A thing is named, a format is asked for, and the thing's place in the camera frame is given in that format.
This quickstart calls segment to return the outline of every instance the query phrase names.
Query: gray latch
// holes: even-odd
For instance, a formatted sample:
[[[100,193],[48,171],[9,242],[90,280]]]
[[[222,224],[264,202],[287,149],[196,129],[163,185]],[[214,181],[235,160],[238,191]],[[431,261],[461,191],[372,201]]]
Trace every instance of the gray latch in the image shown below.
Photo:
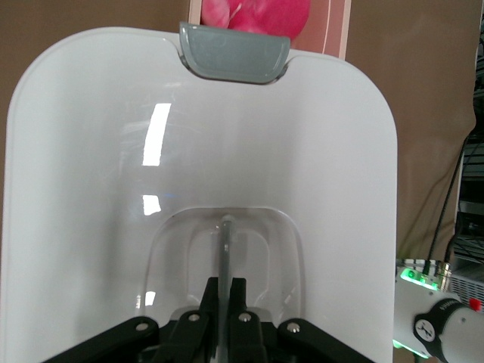
[[[180,23],[180,44],[190,70],[200,77],[269,83],[283,71],[289,38]]]

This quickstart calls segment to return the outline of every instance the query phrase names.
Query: screw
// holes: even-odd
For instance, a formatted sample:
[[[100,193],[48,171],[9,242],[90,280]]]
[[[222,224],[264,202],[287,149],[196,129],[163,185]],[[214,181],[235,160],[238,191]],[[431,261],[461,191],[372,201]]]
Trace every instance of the screw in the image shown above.
[[[146,323],[139,323],[138,325],[136,325],[136,330],[137,331],[143,331],[143,330],[147,330],[149,327],[148,324]]]
[[[287,325],[287,329],[291,332],[291,333],[299,333],[301,331],[301,327],[296,324],[296,323],[289,323]]]
[[[239,315],[239,320],[243,323],[247,323],[248,321],[250,321],[250,319],[252,319],[252,316],[250,316],[250,314],[247,314],[246,312],[243,312]]]
[[[190,316],[188,317],[188,320],[189,320],[189,321],[192,321],[192,322],[193,322],[193,321],[198,321],[198,320],[200,320],[200,316],[199,316],[198,314],[192,314],[192,315],[190,315]]]

